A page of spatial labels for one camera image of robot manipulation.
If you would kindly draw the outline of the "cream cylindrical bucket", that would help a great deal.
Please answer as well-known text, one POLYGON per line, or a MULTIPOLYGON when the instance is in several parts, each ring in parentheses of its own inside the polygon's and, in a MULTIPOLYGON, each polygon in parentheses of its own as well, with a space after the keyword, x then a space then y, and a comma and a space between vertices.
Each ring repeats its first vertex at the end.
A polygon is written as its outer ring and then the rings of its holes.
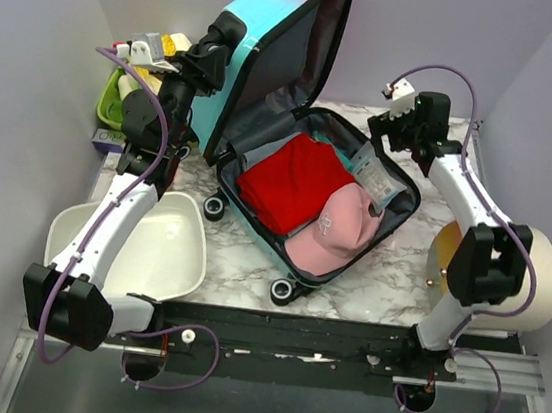
MULTIPOLYGON (((532 332, 541 329, 552 319, 552 244, 543 232, 532 228, 531 261, 536 273, 534 299, 525 311, 511 317, 480 315, 468 329, 471 333, 498 331, 507 333, 532 332)), ((459 247, 462 235, 456 221, 446 224, 434 237, 426 261, 426 289, 429 311, 448 293, 445 270, 459 247)))

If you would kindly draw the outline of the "pink baseball cap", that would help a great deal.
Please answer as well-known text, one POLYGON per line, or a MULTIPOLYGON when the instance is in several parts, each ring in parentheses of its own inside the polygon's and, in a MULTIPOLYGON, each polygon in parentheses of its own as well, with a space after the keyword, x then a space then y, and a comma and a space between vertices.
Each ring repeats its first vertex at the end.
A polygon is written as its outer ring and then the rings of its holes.
POLYGON ((358 184, 337 189, 318 218, 286 240, 291 263, 317 277, 346 266, 367 248, 384 217, 370 208, 371 198, 358 184))

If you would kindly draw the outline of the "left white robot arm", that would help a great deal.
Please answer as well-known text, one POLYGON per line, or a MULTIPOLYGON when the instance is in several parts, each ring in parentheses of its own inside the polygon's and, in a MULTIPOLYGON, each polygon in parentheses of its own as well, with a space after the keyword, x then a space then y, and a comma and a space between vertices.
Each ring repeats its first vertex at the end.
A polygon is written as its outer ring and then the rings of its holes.
POLYGON ((119 251, 172 184, 179 160, 173 140, 192 119, 192 100, 224 84, 233 48, 206 38, 186 51, 158 56, 147 40, 97 49, 139 85, 141 123, 157 123, 157 141, 130 139, 126 155, 142 167, 122 167, 82 230, 50 264, 32 264, 23 277, 27 320, 38 341, 52 336, 70 347, 95 350, 105 338, 128 333, 139 346, 159 340, 161 321, 137 295, 107 298, 102 290, 119 251))

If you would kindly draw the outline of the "teal folded cloth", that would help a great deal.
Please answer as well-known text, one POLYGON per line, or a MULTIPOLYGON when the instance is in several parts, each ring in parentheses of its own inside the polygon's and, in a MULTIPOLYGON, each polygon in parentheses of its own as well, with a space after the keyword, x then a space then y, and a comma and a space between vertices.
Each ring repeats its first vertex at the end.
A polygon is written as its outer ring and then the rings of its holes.
POLYGON ((345 168, 346 171, 352 173, 355 164, 353 161, 349 158, 349 156, 345 153, 345 151, 338 147, 337 144, 333 143, 332 140, 329 139, 329 137, 323 135, 319 131, 314 131, 311 133, 311 139, 314 140, 314 142, 320 142, 321 144, 328 144, 331 146, 335 152, 335 155, 338 157, 338 160, 342 163, 342 166, 345 168))

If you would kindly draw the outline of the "clear packet of items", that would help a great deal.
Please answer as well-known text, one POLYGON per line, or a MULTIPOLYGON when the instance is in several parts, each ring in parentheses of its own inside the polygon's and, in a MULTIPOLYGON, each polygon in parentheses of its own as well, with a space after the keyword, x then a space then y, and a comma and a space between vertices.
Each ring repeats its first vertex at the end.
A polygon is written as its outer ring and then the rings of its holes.
POLYGON ((352 158, 352 175, 371 198, 376 215, 380 215, 397 195, 406 190, 380 160, 370 142, 365 143, 352 158))

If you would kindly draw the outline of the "white rectangular plastic tub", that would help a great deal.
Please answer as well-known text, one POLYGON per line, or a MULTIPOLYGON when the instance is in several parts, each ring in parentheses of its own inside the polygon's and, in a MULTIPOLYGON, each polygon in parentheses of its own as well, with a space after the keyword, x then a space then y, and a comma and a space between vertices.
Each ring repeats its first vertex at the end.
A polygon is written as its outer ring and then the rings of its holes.
POLYGON ((168 192, 129 235, 104 282, 102 294, 146 296, 155 302, 196 290, 206 272, 203 220, 192 196, 168 192))

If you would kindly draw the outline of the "red folded garment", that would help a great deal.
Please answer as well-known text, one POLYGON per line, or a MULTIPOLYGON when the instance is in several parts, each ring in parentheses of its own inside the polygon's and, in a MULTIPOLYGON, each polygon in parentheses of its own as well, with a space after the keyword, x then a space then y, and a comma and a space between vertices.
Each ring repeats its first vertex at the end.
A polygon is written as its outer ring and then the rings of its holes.
POLYGON ((237 179, 239 196, 267 230, 287 235, 317 217, 354 181, 334 147, 300 134, 237 179))

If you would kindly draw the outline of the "white green bok choy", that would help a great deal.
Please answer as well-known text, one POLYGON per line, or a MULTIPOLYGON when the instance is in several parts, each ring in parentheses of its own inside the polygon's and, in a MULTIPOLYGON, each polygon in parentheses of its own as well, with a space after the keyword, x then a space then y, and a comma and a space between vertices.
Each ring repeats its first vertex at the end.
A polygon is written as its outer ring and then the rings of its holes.
POLYGON ((179 52, 188 51, 192 46, 192 43, 187 38, 187 36, 185 34, 180 33, 180 32, 170 34, 169 37, 170 37, 170 40, 169 40, 169 42, 170 42, 169 55, 170 56, 174 55, 176 51, 179 51, 179 52))

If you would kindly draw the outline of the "pink and teal kids suitcase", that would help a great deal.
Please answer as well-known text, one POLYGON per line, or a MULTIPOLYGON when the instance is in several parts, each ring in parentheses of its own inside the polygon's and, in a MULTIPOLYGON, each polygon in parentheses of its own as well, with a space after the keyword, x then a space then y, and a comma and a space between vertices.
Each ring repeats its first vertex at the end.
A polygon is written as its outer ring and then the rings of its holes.
POLYGON ((216 18, 216 29, 236 40, 225 69, 223 89, 192 104, 191 127, 206 161, 217 174, 219 188, 205 200, 205 217, 220 220, 234 209, 285 270, 270 287, 278 306, 308 294, 339 276, 401 226, 417 209, 420 192, 400 166, 376 152, 387 171, 406 190, 381 212, 384 216, 367 248, 346 266, 324 276, 299 271, 284 249, 287 235, 267 230, 241 200, 237 179, 271 156, 294 136, 319 131, 352 160, 365 143, 372 143, 346 119, 317 108, 319 96, 349 18, 353 0, 235 0, 216 18))

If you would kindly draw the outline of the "purple white box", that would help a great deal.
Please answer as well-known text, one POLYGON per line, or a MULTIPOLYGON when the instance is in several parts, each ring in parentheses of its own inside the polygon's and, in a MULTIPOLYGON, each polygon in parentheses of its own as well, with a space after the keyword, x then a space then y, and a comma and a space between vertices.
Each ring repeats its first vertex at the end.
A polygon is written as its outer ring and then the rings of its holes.
POLYGON ((109 130, 109 128, 97 128, 91 143, 99 152, 120 154, 124 151, 126 140, 122 132, 109 130))

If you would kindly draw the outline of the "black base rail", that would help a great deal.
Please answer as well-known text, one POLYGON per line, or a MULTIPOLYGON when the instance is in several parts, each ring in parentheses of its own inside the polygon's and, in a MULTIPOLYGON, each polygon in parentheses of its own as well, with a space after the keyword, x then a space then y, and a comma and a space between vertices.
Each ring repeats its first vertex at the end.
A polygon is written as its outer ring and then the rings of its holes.
POLYGON ((464 336, 465 350, 451 356, 424 352, 406 327, 188 302, 156 306, 149 329, 166 332, 166 354, 160 338, 117 334, 104 342, 131 357, 134 375, 163 362, 169 372, 193 377, 208 372, 387 398, 401 386, 411 408, 455 396, 493 406, 498 392, 513 393, 525 362, 514 337, 464 336))

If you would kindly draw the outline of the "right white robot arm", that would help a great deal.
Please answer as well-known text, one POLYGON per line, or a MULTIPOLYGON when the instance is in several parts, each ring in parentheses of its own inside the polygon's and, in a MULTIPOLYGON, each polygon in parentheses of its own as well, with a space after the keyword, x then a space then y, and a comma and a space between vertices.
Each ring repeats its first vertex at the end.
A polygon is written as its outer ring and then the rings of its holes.
POLYGON ((447 292, 414 329, 417 342, 399 350, 400 368, 416 377, 434 367, 433 351, 452 348, 474 318, 495 317, 496 307, 529 285, 519 309, 529 308, 537 292, 530 251, 533 233, 514 224, 486 192, 468 160, 467 144, 448 137, 450 98, 439 92, 416 92, 406 79, 388 83, 387 112, 368 120, 371 143, 381 152, 409 151, 422 174, 441 192, 455 217, 461 239, 448 262, 447 292))

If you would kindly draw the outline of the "yellow napa cabbage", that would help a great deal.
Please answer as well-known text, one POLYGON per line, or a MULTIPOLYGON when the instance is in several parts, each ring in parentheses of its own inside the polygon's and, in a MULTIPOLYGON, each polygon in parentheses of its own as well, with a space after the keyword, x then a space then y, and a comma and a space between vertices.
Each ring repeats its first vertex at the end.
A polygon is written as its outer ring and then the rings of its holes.
MULTIPOLYGON (((149 44, 152 54, 147 53, 152 62, 166 60, 166 57, 176 52, 176 45, 170 34, 155 35, 153 42, 149 44)), ((138 67, 134 65, 134 70, 142 78, 142 80, 149 86, 154 94, 158 94, 161 89, 162 77, 157 71, 145 69, 145 67, 138 67)))

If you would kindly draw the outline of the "aluminium frame rail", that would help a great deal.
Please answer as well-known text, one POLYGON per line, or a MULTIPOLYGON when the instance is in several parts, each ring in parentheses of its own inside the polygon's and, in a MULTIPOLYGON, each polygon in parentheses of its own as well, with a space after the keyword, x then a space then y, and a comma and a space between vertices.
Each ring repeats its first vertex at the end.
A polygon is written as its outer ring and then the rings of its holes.
MULTIPOLYGON (((148 365, 159 359, 156 349, 112 340, 45 366, 36 344, 29 332, 19 335, 0 378, 0 413, 404 413, 392 396, 363 393, 361 373, 345 387, 345 366, 330 358, 274 355, 241 377, 225 372, 232 363, 245 368, 250 355, 243 350, 206 359, 194 375, 180 372, 170 356, 154 388, 142 390, 121 360, 148 365)), ((462 351, 452 363, 456 374, 439 374, 425 413, 533 413, 545 391, 534 357, 462 351)))

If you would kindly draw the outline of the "green vegetable tray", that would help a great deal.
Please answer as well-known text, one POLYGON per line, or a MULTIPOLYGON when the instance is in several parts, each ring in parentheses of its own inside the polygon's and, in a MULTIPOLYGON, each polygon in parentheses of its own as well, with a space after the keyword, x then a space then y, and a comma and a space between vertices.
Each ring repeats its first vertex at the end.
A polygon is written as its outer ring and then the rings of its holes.
POLYGON ((123 119, 122 103, 133 90, 134 85, 128 74, 123 69, 115 69, 97 101, 97 118, 108 128, 120 131, 123 119))

